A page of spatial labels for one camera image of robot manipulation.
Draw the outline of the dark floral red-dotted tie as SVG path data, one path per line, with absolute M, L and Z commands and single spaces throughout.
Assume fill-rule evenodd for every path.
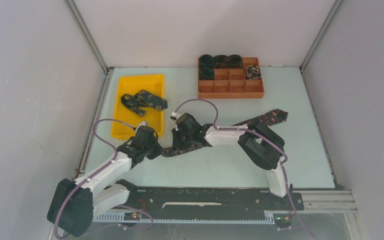
M 273 126 L 276 124 L 283 123 L 288 118 L 288 112 L 281 109 L 273 109 L 265 114 L 256 116 L 238 122 L 232 126 L 244 126 L 256 123 L 257 121 L 263 123 L 266 126 Z M 171 129 L 172 134 L 172 146 L 166 147 L 162 151 L 163 157 L 175 157 L 182 154 L 186 154 L 204 147 L 211 147 L 203 138 L 203 133 L 198 133 L 195 135 L 198 139 L 193 139 L 188 136 L 187 132 L 184 130 L 176 130 L 175 128 Z

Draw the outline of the white-patterned tie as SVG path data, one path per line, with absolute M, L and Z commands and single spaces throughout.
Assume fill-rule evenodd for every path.
M 261 69 L 258 65 L 252 64 L 245 69 L 246 80 L 260 80 L 262 78 Z

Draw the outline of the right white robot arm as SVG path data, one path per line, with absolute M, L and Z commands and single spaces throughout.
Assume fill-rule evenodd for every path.
M 192 115 L 173 113 L 172 145 L 163 157 L 176 157 L 206 147 L 240 146 L 250 160 L 265 170 L 271 193 L 271 204 L 284 209 L 291 202 L 290 184 L 284 169 L 287 160 L 285 141 L 266 124 L 252 119 L 242 125 L 216 126 L 200 124 Z

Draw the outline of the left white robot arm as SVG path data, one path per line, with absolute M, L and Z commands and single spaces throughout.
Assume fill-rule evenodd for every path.
M 55 190 L 47 220 L 55 229 L 74 237 L 83 235 L 94 218 L 111 208 L 123 205 L 133 208 L 138 194 L 117 183 L 117 179 L 145 158 L 152 160 L 162 154 L 155 130 L 138 126 L 135 135 L 115 148 L 115 153 L 91 173 L 74 180 L 61 180 Z

